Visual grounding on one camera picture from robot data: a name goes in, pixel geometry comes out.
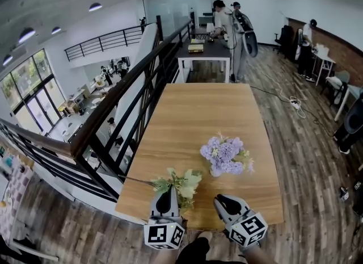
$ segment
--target brick wall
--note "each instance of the brick wall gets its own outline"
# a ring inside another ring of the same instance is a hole
[[[304,26],[304,23],[289,19],[289,26],[293,27],[294,33],[296,33],[297,29]],[[316,43],[323,44],[329,48],[328,55],[336,62],[334,71],[347,70],[351,74],[351,85],[363,85],[363,51],[319,28],[313,30],[313,43],[314,45]]]

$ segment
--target lower floor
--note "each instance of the lower floor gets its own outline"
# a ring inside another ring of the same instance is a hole
[[[267,129],[284,206],[285,222],[269,227],[263,249],[279,264],[354,263],[363,243],[362,229],[353,238],[358,217],[352,210],[362,142],[349,155],[339,152],[332,139],[339,127],[336,107],[329,107],[320,87],[297,76],[297,67],[272,48],[260,47],[256,58],[247,59],[245,71]],[[189,82],[223,82],[223,77],[214,62],[196,63]],[[285,96],[302,99],[306,118],[273,95],[280,87]],[[344,203],[341,186],[351,192]],[[72,203],[36,178],[28,191],[19,219],[31,229],[37,247],[59,256],[61,263],[150,262],[154,251],[143,245],[141,226]],[[184,245],[198,233],[188,231]],[[208,259],[238,261],[238,254],[222,233],[214,234]]]

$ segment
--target window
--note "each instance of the window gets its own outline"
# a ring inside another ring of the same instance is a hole
[[[24,129],[49,132],[61,118],[57,107],[64,97],[43,49],[5,76],[0,87]]]
[[[41,130],[35,123],[33,117],[27,110],[26,106],[21,107],[21,109],[15,114],[19,124],[24,128],[34,133],[40,133]]]
[[[32,57],[21,63],[11,74],[23,98],[41,82]]]
[[[49,81],[46,85],[45,88],[48,91],[48,94],[50,96],[50,98],[52,99],[54,105],[58,108],[61,104],[63,104],[64,102],[64,97],[61,93],[61,91],[59,90],[58,85],[56,84],[56,81],[54,79],[52,79],[51,81]]]
[[[22,101],[22,98],[10,73],[0,82],[0,85],[10,108],[13,110]]]
[[[45,79],[52,74],[44,49],[35,53],[33,58],[41,79]]]

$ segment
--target ceiling light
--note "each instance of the ceiling light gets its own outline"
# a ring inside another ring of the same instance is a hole
[[[93,3],[91,4],[89,11],[92,12],[100,8],[102,8],[102,5],[100,3]]]
[[[62,29],[60,29],[59,27],[54,27],[52,29],[52,35],[54,35],[55,33],[58,33],[60,30],[62,30]]]
[[[28,40],[31,36],[35,34],[35,30],[33,28],[25,28],[23,32],[20,34],[19,43],[22,43]]]
[[[12,60],[12,55],[7,54],[4,58],[4,61],[2,63],[2,66],[5,66],[6,64],[8,64],[10,61]]]

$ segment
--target grey pants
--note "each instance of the grey pants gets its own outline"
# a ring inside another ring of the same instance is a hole
[[[244,65],[246,63],[247,52],[243,46],[242,37],[237,40],[236,48],[231,50],[233,52],[232,73],[235,79],[241,81],[244,78]]]

